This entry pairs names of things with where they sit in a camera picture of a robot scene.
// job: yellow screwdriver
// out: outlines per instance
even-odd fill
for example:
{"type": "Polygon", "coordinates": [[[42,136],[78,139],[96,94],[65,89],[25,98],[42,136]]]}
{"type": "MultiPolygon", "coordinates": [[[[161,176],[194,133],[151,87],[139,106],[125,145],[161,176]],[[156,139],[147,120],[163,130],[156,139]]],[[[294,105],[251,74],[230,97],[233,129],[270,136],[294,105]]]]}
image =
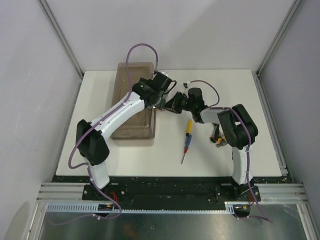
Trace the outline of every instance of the yellow screwdriver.
{"type": "Polygon", "coordinates": [[[181,164],[184,162],[186,153],[187,153],[187,151],[188,151],[188,149],[189,149],[189,146],[190,146],[190,143],[191,143],[191,139],[192,139],[192,135],[190,134],[191,128],[192,128],[192,120],[189,120],[188,127],[187,127],[187,129],[186,129],[186,134],[185,134],[183,158],[182,158],[182,160],[181,160],[181,164]]]}

